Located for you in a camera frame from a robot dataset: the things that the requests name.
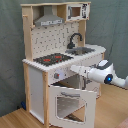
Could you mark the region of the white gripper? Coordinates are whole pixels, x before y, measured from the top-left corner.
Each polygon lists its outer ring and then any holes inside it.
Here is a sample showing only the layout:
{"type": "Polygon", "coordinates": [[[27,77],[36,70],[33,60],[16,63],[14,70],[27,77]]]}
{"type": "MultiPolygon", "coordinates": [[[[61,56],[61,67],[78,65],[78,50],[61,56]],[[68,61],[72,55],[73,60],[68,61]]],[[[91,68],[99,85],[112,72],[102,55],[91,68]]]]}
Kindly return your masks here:
{"type": "Polygon", "coordinates": [[[90,67],[85,67],[85,66],[72,65],[70,70],[79,74],[79,75],[81,75],[81,76],[83,76],[83,77],[87,77],[87,74],[89,73],[91,68],[90,67]]]}

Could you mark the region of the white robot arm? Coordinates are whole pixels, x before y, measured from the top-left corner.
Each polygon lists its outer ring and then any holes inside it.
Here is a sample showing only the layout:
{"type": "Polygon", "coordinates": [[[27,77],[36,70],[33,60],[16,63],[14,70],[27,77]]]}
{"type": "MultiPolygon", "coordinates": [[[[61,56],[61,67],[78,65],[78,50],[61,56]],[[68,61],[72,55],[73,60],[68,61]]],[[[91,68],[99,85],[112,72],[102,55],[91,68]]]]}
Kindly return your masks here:
{"type": "Polygon", "coordinates": [[[72,65],[70,70],[89,80],[128,90],[128,76],[125,79],[119,78],[115,73],[114,65],[108,60],[100,61],[96,67],[72,65]]]}

